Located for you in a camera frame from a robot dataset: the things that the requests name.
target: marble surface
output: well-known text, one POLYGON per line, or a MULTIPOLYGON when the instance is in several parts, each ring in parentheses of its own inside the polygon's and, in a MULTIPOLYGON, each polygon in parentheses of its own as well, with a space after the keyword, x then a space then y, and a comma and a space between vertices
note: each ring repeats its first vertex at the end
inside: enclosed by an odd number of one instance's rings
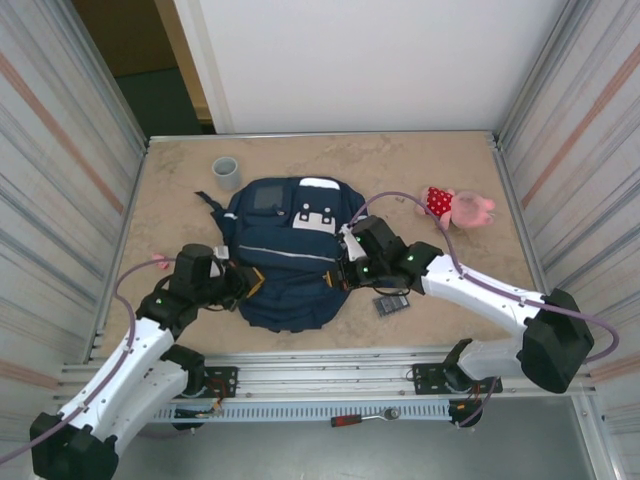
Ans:
MULTIPOLYGON (((504 282, 531 288, 522 253, 484 133, 434 132, 289 138, 204 138, 151 145, 127 239, 121 272, 154 252, 175 256, 185 243, 220 244, 210 208, 193 192, 203 190, 226 205, 230 193, 217 189, 212 162, 238 160, 244 184, 266 176, 329 175, 365 197, 386 190, 417 194, 424 186, 476 190, 496 202, 495 223, 477 230, 451 230, 460 260, 504 282)), ((443 248, 433 222, 413 212, 408 200, 378 200, 370 213, 385 218, 407 244, 422 240, 443 248)), ((129 277, 121 293, 134 308, 167 272, 147 267, 129 277)), ((411 294, 411 307, 379 318, 371 290, 352 293, 321 330, 272 333, 250 327, 236 312, 201 311, 179 343, 201 353, 268 352, 354 347, 450 345, 460 338, 490 340, 507 334, 482 317, 445 300, 411 294)), ((111 352, 128 326, 126 311, 113 302, 103 353, 111 352)))

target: plush toy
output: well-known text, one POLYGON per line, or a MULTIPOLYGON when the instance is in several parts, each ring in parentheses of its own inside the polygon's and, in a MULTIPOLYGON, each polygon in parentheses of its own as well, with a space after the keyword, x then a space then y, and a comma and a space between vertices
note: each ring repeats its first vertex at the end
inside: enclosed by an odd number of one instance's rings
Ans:
MULTIPOLYGON (((496 207, 495 202, 475 192, 465 190, 456 193, 451 189, 445 191, 429 187, 422 190, 420 200, 440 218, 444 228, 449 228, 450 222, 458 228, 482 227, 493 223, 493 216, 488 212, 496 207)), ((427 214, 419 205, 416 206, 416 213, 427 214)))

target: white tag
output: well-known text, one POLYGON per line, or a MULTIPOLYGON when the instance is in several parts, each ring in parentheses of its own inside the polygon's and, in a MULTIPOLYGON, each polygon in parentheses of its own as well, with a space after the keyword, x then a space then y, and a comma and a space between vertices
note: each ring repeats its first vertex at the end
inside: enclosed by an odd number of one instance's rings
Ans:
POLYGON ((229 247, 226 245, 218 245, 213 247, 213 254, 220 260, 229 260, 229 247))

